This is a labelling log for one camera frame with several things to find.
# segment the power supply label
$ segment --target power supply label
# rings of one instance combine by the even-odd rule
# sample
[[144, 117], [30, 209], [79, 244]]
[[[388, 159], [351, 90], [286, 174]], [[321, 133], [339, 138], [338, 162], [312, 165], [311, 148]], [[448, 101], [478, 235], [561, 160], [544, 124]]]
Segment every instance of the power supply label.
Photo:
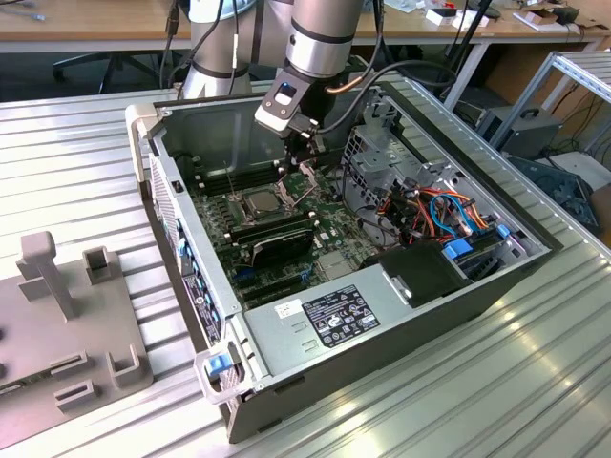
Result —
[[306, 302], [302, 307], [327, 348], [380, 325], [354, 285]]

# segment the motherboard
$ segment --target motherboard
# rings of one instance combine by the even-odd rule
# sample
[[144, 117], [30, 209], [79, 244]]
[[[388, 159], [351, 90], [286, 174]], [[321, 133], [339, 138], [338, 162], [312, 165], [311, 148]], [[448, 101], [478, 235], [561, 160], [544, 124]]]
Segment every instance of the motherboard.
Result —
[[244, 177], [227, 174], [221, 177], [226, 193], [216, 194], [216, 183], [203, 180], [192, 188], [206, 233], [246, 308], [347, 275], [391, 242], [381, 231], [372, 239], [355, 223], [335, 172], [302, 163], [269, 184], [244, 188]]

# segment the aluminum extrusion table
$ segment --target aluminum extrusion table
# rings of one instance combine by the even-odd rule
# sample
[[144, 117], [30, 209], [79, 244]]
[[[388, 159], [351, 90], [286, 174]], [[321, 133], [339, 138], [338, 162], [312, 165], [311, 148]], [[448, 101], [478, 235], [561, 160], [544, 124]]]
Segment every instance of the aluminum extrusion table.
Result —
[[[133, 177], [123, 110], [172, 94], [0, 105], [0, 275], [34, 229], [53, 231], [59, 261], [101, 243], [117, 251], [156, 377], [6, 455], [608, 456], [611, 254], [433, 97], [389, 80], [565, 249], [479, 319], [237, 445], [200, 394]], [[405, 134], [435, 157], [428, 138]]]

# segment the blue plastic clip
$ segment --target blue plastic clip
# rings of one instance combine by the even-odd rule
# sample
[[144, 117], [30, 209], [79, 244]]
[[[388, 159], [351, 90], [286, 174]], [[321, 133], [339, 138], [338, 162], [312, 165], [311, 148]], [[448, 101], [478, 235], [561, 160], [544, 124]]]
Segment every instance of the blue plastic clip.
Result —
[[448, 258], [454, 260], [459, 256], [462, 256], [470, 251], [473, 251], [473, 247], [464, 239], [456, 239], [446, 243], [446, 247], [443, 249], [444, 253], [448, 255]]
[[221, 372], [224, 372], [231, 367], [233, 367], [233, 361], [228, 353], [223, 353], [219, 356], [215, 356], [214, 358], [210, 358], [206, 362], [206, 370], [208, 371], [208, 375], [210, 375], [210, 377], [219, 375]]
[[507, 239], [512, 233], [512, 231], [510, 231], [505, 224], [498, 224], [498, 226], [496, 227], [496, 231], [504, 239]]
[[184, 253], [186, 251], [186, 247], [187, 247], [187, 240], [186, 239], [180, 239], [179, 240], [179, 255], [180, 256], [184, 256]]

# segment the black cable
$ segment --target black cable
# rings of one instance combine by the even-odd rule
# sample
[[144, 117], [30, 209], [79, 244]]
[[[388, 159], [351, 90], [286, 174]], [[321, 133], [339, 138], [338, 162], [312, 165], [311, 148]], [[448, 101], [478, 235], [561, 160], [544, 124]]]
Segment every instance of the black cable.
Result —
[[217, 10], [217, 17], [215, 18], [214, 22], [212, 23], [212, 25], [210, 26], [210, 29], [208, 29], [206, 31], [206, 33], [204, 35], [201, 36], [200, 41], [198, 41], [198, 43], [195, 45], [195, 47], [193, 47], [193, 49], [188, 52], [179, 62], [179, 64], [172, 70], [172, 72], [170, 73], [169, 76], [169, 80], [170, 80], [170, 87], [172, 87], [174, 85], [174, 78], [176, 76], [176, 73], [178, 70], [180, 69], [184, 69], [186, 68], [189, 64], [191, 64], [191, 62], [193, 61], [193, 58], [195, 57], [195, 54], [200, 50], [201, 45], [203, 44], [204, 41], [206, 41], [206, 39], [208, 38], [208, 36], [210, 36], [212, 34], [212, 32], [215, 30], [215, 28], [219, 25], [219, 22], [221, 22], [221, 13], [222, 13], [222, 4], [223, 2], [220, 1], [219, 2], [219, 9]]
[[231, 3], [233, 5], [234, 50], [231, 65], [231, 82], [229, 83], [229, 92], [227, 93], [227, 95], [231, 95], [231, 92], [233, 91], [233, 85], [236, 82], [236, 67], [238, 66], [238, 57], [236, 54], [238, 53], [238, 36], [240, 36], [240, 25], [238, 24], [238, 5], [236, 3], [236, 0], [232, 0]]
[[548, 154], [548, 156], [546, 157], [546, 159], [547, 159], [547, 161], [548, 161], [548, 162], [549, 162], [549, 163], [552, 165], [552, 167], [554, 167], [555, 169], [558, 169], [558, 170], [561, 170], [561, 171], [563, 171], [563, 172], [566, 172], [566, 170], [565, 170], [565, 169], [563, 169], [562, 167], [560, 167], [559, 165], [557, 165], [557, 164], [556, 164], [556, 163], [555, 163], [555, 162], [554, 162], [554, 161], [553, 161], [553, 160], [552, 160], [552, 159], [549, 157], [549, 154]]
[[390, 72], [392, 70], [400, 69], [402, 67], [413, 67], [413, 68], [417, 68], [417, 67], [425, 67], [426, 68], [426, 67], [428, 67], [428, 68], [439, 70], [440, 72], [446, 72], [450, 76], [450, 78], [451, 78], [450, 81], [434, 82], [433, 83], [435, 85], [434, 87], [445, 88], [447, 86], [451, 86], [456, 81], [456, 76], [454, 75], [454, 73], [450, 69], [448, 69], [447, 67], [445, 67], [443, 65], [436, 64], [434, 62], [423, 62], [423, 61], [420, 61], [420, 60], [403, 60], [401, 62], [395, 62], [394, 64], [390, 64], [390, 65], [386, 66], [385, 68], [381, 69], [378, 73], [373, 75], [367, 81], [367, 83], [365, 83], [363, 85], [363, 87], [361, 88], [359, 93], [356, 95], [354, 100], [352, 100], [352, 103], [350, 104], [350, 106], [348, 107], [346, 112], [342, 115], [342, 117], [340, 117], [337, 121], [335, 121], [330, 126], [325, 127], [324, 129], [321, 129], [320, 131], [318, 131], [318, 134], [327, 134], [327, 133], [337, 129], [341, 124], [344, 123], [344, 121], [346, 121], [348, 119], [348, 117], [350, 116], [350, 113], [352, 113], [352, 111], [356, 108], [356, 106], [359, 104], [361, 99], [363, 99], [363, 97], [367, 93], [368, 89], [373, 85], [373, 83], [375, 83], [382, 75], [384, 75], [384, 74], [386, 74], [386, 73], [388, 73], [388, 72]]
[[[380, 1], [380, 2], [373, 2], [373, 16], [374, 16], [374, 21], [375, 21], [375, 26], [376, 26], [376, 30], [378, 33], [382, 34], [383, 30], [379, 27], [379, 25], [384, 24], [383, 21], [383, 16], [384, 16], [384, 1]], [[390, 53], [390, 49], [388, 47], [388, 45], [386, 44], [386, 42], [384, 41], [384, 36], [380, 37], [380, 49], [382, 50], [382, 53], [384, 54], [384, 58], [387, 62], [387, 64], [399, 64], [401, 62], [410, 62], [410, 61], [401, 61], [401, 62], [396, 62], [394, 60], [394, 58], [392, 57], [392, 54]], [[405, 68], [403, 68], [405, 66], [398, 66], [395, 67], [395, 69], [401, 73], [401, 75], [405, 76], [408, 79], [411, 79], [413, 81], [416, 81], [424, 86], [430, 86], [432, 88], [446, 88], [448, 86], [451, 86], [455, 81], [456, 81], [456, 75], [455, 73], [445, 67], [442, 66], [440, 64], [434, 64], [430, 66], [430, 68], [437, 68], [438, 70], [440, 70], [441, 72], [445, 72], [446, 74], [449, 74], [451, 76], [451, 80], [452, 83], [448, 84], [447, 82], [439, 82], [439, 81], [433, 81], [433, 80], [429, 80], [429, 79], [425, 79], [425, 78], [420, 78], [418, 76], [415, 76], [414, 74], [410, 73], [409, 71], [407, 71]]]
[[[582, 101], [585, 99], [585, 97], [587, 97], [589, 94], [590, 94], [590, 93], [586, 93], [586, 94], [585, 94], [585, 95], [584, 95], [584, 96], [583, 96], [583, 97], [582, 97], [582, 98], [579, 100], [579, 102], [577, 103], [577, 105], [576, 105], [576, 106], [580, 105], [580, 104], [581, 104], [581, 102], [582, 102]], [[583, 113], [583, 112], [586, 112], [586, 111], [588, 111], [588, 110], [589, 110], [589, 107], [588, 107], [588, 108], [581, 108], [581, 109], [577, 110], [576, 112], [572, 112], [572, 113], [568, 114], [567, 116], [565, 116], [565, 117], [562, 119], [562, 124], [565, 124], [565, 123], [566, 123], [566, 122], [567, 122], [569, 119], [572, 119], [573, 117], [575, 117], [575, 116], [577, 116], [577, 115], [579, 115], [579, 114], [581, 114], [581, 113]], [[570, 142], [573, 142], [573, 141], [574, 141], [574, 139], [573, 139], [573, 138], [565, 139], [565, 140], [562, 140], [562, 141], [561, 141], [561, 143], [559, 143], [559, 144], [558, 144], [558, 146], [553, 147], [553, 146], [552, 146], [552, 142], [554, 141], [554, 138], [556, 138], [556, 136], [558, 135], [558, 133], [559, 133], [559, 132], [560, 132], [560, 130], [558, 129], [558, 130], [556, 131], [556, 133], [554, 134], [554, 136], [552, 136], [552, 138], [550, 139], [550, 142], [547, 144], [547, 146], [545, 146], [545, 147], [544, 147], [544, 148], [543, 148], [541, 151], [545, 151], [545, 150], [547, 150], [547, 149], [550, 149], [551, 151], [554, 151], [554, 150], [557, 150], [557, 149], [558, 149], [558, 146], [559, 146], [560, 144], [563, 144], [563, 143], [564, 143], [564, 142], [566, 142], [566, 141], [570, 141]]]
[[570, 94], [572, 94], [577, 89], [578, 86], [579, 85], [577, 83], [574, 84], [573, 87], [569, 90], [569, 92], [562, 96], [562, 98], [560, 99], [560, 102], [558, 102], [556, 104], [556, 107], [554, 107], [554, 110], [552, 110], [550, 115], [553, 115], [557, 111], [557, 109], [560, 107], [560, 105], [562, 105], [562, 102], [564, 102], [564, 100], [566, 100], [566, 97], [568, 97]]
[[606, 138], [605, 140], [599, 142], [599, 144], [596, 147], [596, 150], [594, 151], [594, 153], [592, 153], [592, 157], [594, 159], [596, 159], [596, 156], [599, 155], [599, 151], [602, 151], [602, 145], [604, 145], [605, 143], [607, 143], [608, 141], [611, 140], [611, 136], [609, 136], [608, 138]]
[[462, 18], [460, 19], [460, 25], [458, 26], [458, 31], [456, 32], [456, 36], [454, 37], [454, 41], [450, 46], [450, 51], [446, 57], [449, 57], [454, 52], [454, 47], [456, 43], [458, 43], [458, 37], [460, 36], [460, 31], [462, 31], [462, 25], [465, 22], [465, 16], [467, 15], [467, 8], [469, 7], [469, 0], [465, 0], [465, 8], [462, 10]]
[[605, 148], [604, 153], [602, 153], [602, 157], [600, 158], [600, 164], [603, 166], [604, 166], [604, 158], [607, 156], [609, 149], [611, 149], [611, 144]]
[[361, 75], [363, 79], [365, 79], [373, 69], [375, 58], [380, 53], [380, 49], [382, 48], [382, 42], [384, 41], [384, 0], [379, 0], [379, 7], [382, 14], [380, 14], [380, 17], [378, 19], [375, 19], [375, 17], [373, 19], [375, 21], [375, 32], [377, 35], [375, 38], [375, 46], [373, 47], [373, 54], [371, 55], [371, 60], [369, 61], [369, 64]]
[[381, 226], [379, 224], [376, 224], [374, 222], [371, 222], [367, 219], [363, 219], [361, 217], [359, 217], [357, 215], [357, 211], [360, 210], [361, 208], [365, 208], [365, 207], [360, 207], [357, 211], [352, 210], [349, 205], [348, 205], [348, 201], [346, 200], [346, 176], [348, 174], [348, 163], [344, 164], [344, 172], [342, 173], [342, 202], [344, 203], [344, 206], [355, 216], [357, 217], [359, 220], [361, 220], [363, 223], [375, 227], [377, 229], [379, 229], [380, 231], [382, 231], [383, 233], [387, 233], [390, 234], [391, 236], [393, 236], [395, 239], [397, 237], [397, 235], [395, 233], [393, 233], [390, 229], [387, 229], [384, 226]]
[[161, 58], [161, 65], [159, 66], [159, 88], [165, 89], [165, 82], [163, 81], [163, 71], [165, 70], [165, 61], [168, 58], [168, 53], [170, 52], [170, 46], [172, 45], [172, 40], [174, 39], [174, 35], [179, 31], [179, 21], [180, 21], [180, 11], [179, 11], [179, 0], [174, 0], [172, 2], [172, 6], [170, 7], [170, 11], [168, 12], [168, 17], [165, 21], [165, 32], [167, 34], [167, 39], [165, 41], [165, 48], [163, 49], [163, 57]]
[[472, 117], [470, 117], [465, 112], [462, 112], [458, 107], [454, 107], [454, 112], [458, 115], [458, 117], [460, 117], [460, 119], [463, 122], [465, 122], [466, 124], [468, 124], [472, 128], [475, 128], [475, 124], [477, 124], [477, 122]]
[[492, 0], [481, 0], [479, 2], [479, 6], [477, 8], [477, 13], [475, 14], [474, 20], [467, 29], [467, 32], [465, 33], [465, 36], [463, 37], [462, 42], [460, 43], [460, 46], [457, 48], [457, 50], [453, 50], [450, 53], [450, 68], [453, 71], [455, 71], [460, 66], [460, 62], [466, 55], [467, 48], [469, 48], [469, 43], [471, 42], [471, 39], [473, 38], [477, 27], [479, 27], [481, 18], [484, 17], [486, 10], [488, 9], [488, 7], [490, 7], [491, 3]]
[[592, 114], [592, 117], [590, 117], [590, 113], [592, 113], [592, 109], [594, 108], [594, 102], [596, 102], [596, 99], [597, 99], [596, 96], [593, 95], [592, 103], [590, 103], [590, 108], [588, 109], [588, 114], [585, 116], [585, 119], [583, 120], [579, 128], [573, 133], [573, 135], [571, 136], [571, 139], [576, 139], [578, 136], [583, 134], [583, 131], [587, 129], [587, 127], [590, 125], [590, 122], [592, 122], [592, 119], [596, 117], [597, 113], [600, 110], [600, 107], [602, 106], [602, 101], [601, 101], [597, 109]]

